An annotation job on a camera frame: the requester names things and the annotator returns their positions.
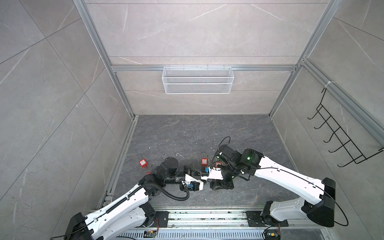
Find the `marble tile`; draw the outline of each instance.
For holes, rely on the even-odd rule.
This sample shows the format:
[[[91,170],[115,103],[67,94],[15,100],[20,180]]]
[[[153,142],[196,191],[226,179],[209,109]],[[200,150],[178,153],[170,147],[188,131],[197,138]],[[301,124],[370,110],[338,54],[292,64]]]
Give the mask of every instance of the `marble tile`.
[[[104,64],[83,21],[80,19],[47,39],[86,92]]]
[[[118,72],[118,78],[126,91],[164,91],[161,76],[161,71]]]
[[[310,59],[384,124],[384,41],[332,19]]]
[[[85,0],[86,3],[266,3],[266,0]],[[327,3],[327,0],[273,0],[268,3]]]
[[[268,114],[280,91],[229,94],[165,94],[126,91],[135,114]]]
[[[235,71],[231,91],[281,90],[289,71]],[[126,91],[163,91],[161,71],[118,72]]]
[[[101,72],[85,94],[103,117],[104,121],[109,124],[120,102],[120,96],[106,69]]]
[[[295,80],[286,99],[313,139],[373,239],[380,239],[383,231],[381,222],[384,220],[381,214],[384,209],[381,201],[384,197],[384,188],[382,186],[384,177],[380,171],[380,163],[384,153],[378,154],[358,165],[351,163],[344,168],[337,166],[337,164],[344,165],[352,159],[344,149],[340,149],[335,153],[328,152],[328,150],[337,149],[341,144],[335,137],[329,143],[323,142],[323,140],[327,141],[330,138],[332,131],[328,126],[323,126],[317,130],[313,128],[319,127],[323,123],[320,116],[316,116],[312,120],[307,119],[316,112],[315,109],[322,97],[322,89],[320,83],[308,72],[303,71]],[[329,93],[324,96],[323,105],[367,157],[381,148],[357,120]],[[347,144],[346,147],[353,157],[360,155],[353,144]]]
[[[283,240],[323,240],[321,229],[280,229]]]
[[[112,64],[296,64],[299,56],[113,57]]]
[[[231,91],[280,91],[290,73],[290,71],[235,71]]]
[[[202,153],[207,153],[211,161],[217,145],[225,136],[231,136],[232,149],[243,152],[252,148],[292,168],[268,115],[142,115],[139,116],[114,198],[127,192],[148,172],[138,164],[141,152],[146,154],[148,164],[158,166],[166,157],[172,156],[179,160],[179,167],[188,165],[199,169]],[[248,182],[235,178],[234,186],[232,190],[218,191],[204,187],[199,193],[191,193],[188,201],[184,202],[172,201],[161,194],[150,203],[158,207],[258,206],[268,200],[297,197],[283,187],[257,177],[251,177]],[[183,195],[178,185],[168,184],[165,189],[172,194]]]
[[[52,236],[63,235],[73,215],[81,212],[85,216],[96,209],[119,148],[119,142],[108,127],[65,206]]]
[[[0,197],[83,94],[47,40],[0,64]]]
[[[326,3],[87,6],[110,56],[298,56]]]
[[[20,0],[47,37],[80,18],[72,0]]]
[[[51,236],[106,128],[83,96],[0,201],[0,239]]]
[[[382,26],[384,25],[384,2],[380,0],[371,1],[367,17],[363,21],[361,29],[374,36],[384,39]]]
[[[300,173],[319,179],[329,177],[336,181],[336,200],[349,220],[348,227],[337,224],[333,227],[339,239],[372,239],[359,215],[354,210],[354,206],[351,205],[350,198],[345,195],[344,188],[342,189],[339,185],[338,178],[334,176],[329,164],[311,139],[312,136],[309,136],[306,128],[304,128],[286,100],[282,102],[277,110],[273,121]],[[335,220],[345,224],[343,214],[338,208],[335,210]]]
[[[44,38],[19,1],[0,2],[0,63]]]
[[[384,39],[384,2],[381,0],[344,0],[335,18]]]
[[[125,109],[124,104],[120,101],[109,123],[109,128],[116,136],[119,143],[122,143],[124,140],[125,133],[129,127],[130,122],[131,119],[129,118],[127,110]]]

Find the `robotic arm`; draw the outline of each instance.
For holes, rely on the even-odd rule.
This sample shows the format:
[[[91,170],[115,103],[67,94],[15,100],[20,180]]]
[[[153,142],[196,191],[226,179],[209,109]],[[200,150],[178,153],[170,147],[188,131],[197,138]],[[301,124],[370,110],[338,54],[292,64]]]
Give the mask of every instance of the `robotic arm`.
[[[62,237],[64,240],[107,240],[130,228],[150,226],[156,212],[148,201],[160,192],[174,200],[184,201],[189,198],[189,191],[202,190],[206,182],[210,183],[213,190],[233,189],[233,179],[240,174],[270,180],[300,196],[284,202],[268,201],[260,215],[264,224],[276,226],[287,219],[307,217],[319,225],[333,227],[333,180],[319,180],[299,174],[252,149],[246,149],[241,154],[227,145],[221,145],[215,158],[216,162],[224,162],[226,165],[203,167],[198,173],[186,167],[179,171],[177,159],[167,157],[131,190],[106,207],[86,216],[81,213],[73,216]],[[179,184],[186,196],[176,197],[168,193],[163,189],[166,184]]]
[[[267,202],[262,213],[265,224],[276,225],[286,219],[307,217],[319,225],[334,226],[336,183],[332,179],[307,177],[252,149],[245,149],[241,154],[227,145],[221,145],[215,158],[216,162],[227,163],[226,166],[206,167],[201,174],[201,179],[210,181],[213,190],[233,189],[232,180],[248,173],[270,180],[300,196],[284,202]]]

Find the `gray marble wall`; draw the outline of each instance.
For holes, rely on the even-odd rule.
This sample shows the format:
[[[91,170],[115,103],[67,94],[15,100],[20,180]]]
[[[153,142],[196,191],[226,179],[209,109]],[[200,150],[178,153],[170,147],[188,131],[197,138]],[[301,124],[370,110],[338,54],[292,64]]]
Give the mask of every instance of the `gray marble wall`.
[[[327,0],[87,0],[113,64],[295,64]]]
[[[310,59],[337,82],[373,117],[384,124],[384,1],[344,0],[317,43]],[[336,196],[346,210],[350,226],[335,227],[341,239],[384,239],[384,187],[380,153],[360,164],[351,163],[348,153],[331,137],[327,126],[315,130],[322,119],[313,116],[323,87],[305,70],[290,88],[273,120],[297,168],[304,174],[329,175],[338,183]],[[325,107],[338,121],[359,149],[370,156],[381,146],[336,101],[326,93]],[[352,144],[347,149],[353,157],[360,154]],[[344,222],[340,213],[336,219]]]
[[[112,64],[296,64],[327,0],[86,0]],[[136,114],[267,114],[289,72],[235,72],[230,94],[165,94],[119,72]]]
[[[384,1],[344,0],[310,59],[384,125]]]
[[[0,239],[48,239],[96,207],[129,117],[71,0],[0,9]]]
[[[289,71],[235,71],[229,94],[165,94],[161,71],[118,72],[136,114],[268,114]]]
[[[307,119],[316,113],[322,89],[323,86],[309,72],[303,70],[273,121],[300,173],[319,179],[329,177],[336,181],[336,201],[349,220],[347,227],[335,224],[334,229],[338,237],[382,239],[384,178],[380,168],[384,153],[358,165],[351,163],[343,168],[337,166],[351,161],[348,153],[342,149],[335,153],[328,152],[337,149],[340,143],[335,137],[329,143],[323,142],[329,140],[332,131],[327,125],[314,129],[324,122],[319,115],[312,120]],[[377,152],[379,144],[328,92],[324,96],[323,105],[364,154],[369,156]],[[340,132],[338,135],[342,140],[345,139]],[[352,155],[357,157],[353,146],[346,146]],[[336,209],[335,220],[346,223],[339,209]]]

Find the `dark stone floor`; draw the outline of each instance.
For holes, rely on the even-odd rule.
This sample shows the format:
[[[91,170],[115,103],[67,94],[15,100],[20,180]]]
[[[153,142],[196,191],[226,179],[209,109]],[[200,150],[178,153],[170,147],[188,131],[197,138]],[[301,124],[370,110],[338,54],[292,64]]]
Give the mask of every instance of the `dark stone floor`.
[[[281,229],[281,240],[324,240],[320,229]]]
[[[189,165],[199,170],[203,152],[211,161],[220,141],[231,137],[229,146],[243,152],[251,148],[264,153],[275,162],[293,169],[287,153],[268,115],[141,115],[114,192],[116,199],[131,189],[147,172],[139,165],[140,153],[146,154],[148,164],[157,166],[166,157],[179,160],[179,167]],[[266,201],[284,201],[298,196],[265,179],[251,177],[250,181],[234,179],[232,190],[212,191],[209,185],[191,192],[184,202],[171,200],[164,194],[150,201],[154,207],[168,206],[257,206]],[[179,185],[167,185],[170,193],[183,196]]]

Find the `wall-mounted rack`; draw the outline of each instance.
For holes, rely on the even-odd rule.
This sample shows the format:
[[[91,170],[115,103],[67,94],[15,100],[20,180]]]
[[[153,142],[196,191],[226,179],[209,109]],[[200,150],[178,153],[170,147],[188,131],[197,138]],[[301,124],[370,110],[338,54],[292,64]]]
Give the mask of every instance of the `wall-mounted rack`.
[[[320,104],[319,104],[319,105],[317,106],[317,108],[316,108],[316,113],[313,115],[313,117],[308,118],[308,119],[311,120],[311,119],[313,119],[317,114],[319,114],[319,115],[322,117],[322,119],[324,120],[324,122],[323,122],[319,127],[314,127],[314,128],[315,128],[315,129],[319,129],[319,128],[321,128],[324,124],[327,124],[328,127],[332,130],[332,135],[331,135],[331,137],[329,138],[329,140],[328,140],[328,141],[324,141],[324,140],[323,140],[323,142],[328,143],[328,142],[331,141],[331,139],[332,139],[333,136],[336,136],[336,138],[337,138],[337,139],[339,140],[339,142],[341,143],[341,146],[338,147],[336,150],[334,150],[334,151],[329,151],[329,150],[328,150],[328,152],[336,152],[337,150],[339,150],[339,149],[341,149],[341,148],[344,148],[345,151],[347,151],[347,153],[348,153],[349,156],[351,157],[352,161],[350,161],[350,162],[348,162],[348,163],[346,163],[345,165],[342,165],[342,166],[338,165],[338,167],[345,167],[345,166],[347,166],[348,164],[350,164],[351,162],[354,162],[354,163],[356,163],[356,164],[359,164],[359,163],[362,163],[362,162],[364,162],[365,160],[370,159],[371,157],[373,157],[373,156],[375,156],[375,155],[381,153],[381,152],[384,150],[384,148],[379,149],[379,151],[378,151],[377,153],[375,153],[375,154],[373,154],[373,155],[371,155],[371,156],[369,156],[369,157],[366,157],[366,156],[360,151],[360,149],[356,146],[356,144],[352,141],[352,139],[348,136],[348,134],[344,131],[344,129],[340,126],[340,124],[336,121],[336,119],[333,118],[333,116],[328,112],[328,110],[327,110],[327,109],[324,107],[324,105],[322,104],[323,99],[324,99],[324,95],[325,95],[325,92],[326,92],[326,91],[327,91],[327,89],[326,89],[326,88],[323,88],[323,90],[322,90],[321,92],[322,92],[322,93],[324,92],[324,93],[323,93],[323,96],[322,96],[322,98],[321,98]],[[324,110],[329,114],[329,117],[328,117],[327,119],[321,114],[321,112],[320,112],[321,109],[324,109]],[[328,123],[328,121],[329,121],[330,119],[332,119],[332,120],[336,123],[336,125],[338,126],[336,129],[333,129],[333,128],[331,127],[331,125]],[[347,138],[348,138],[348,140],[347,140],[345,143],[343,143],[343,142],[340,140],[340,137],[339,137],[339,136],[337,135],[337,133],[336,133],[339,129],[341,129],[341,130],[343,131],[343,133],[344,133],[344,134],[347,136]],[[351,142],[351,143],[353,144],[353,146],[359,151],[360,155],[359,155],[358,157],[356,157],[356,158],[352,157],[351,153],[350,153],[350,152],[348,151],[348,149],[345,147],[345,145],[346,145],[347,143],[349,143],[349,142]]]
[[[166,94],[230,93],[233,71],[230,67],[166,67],[162,80]]]

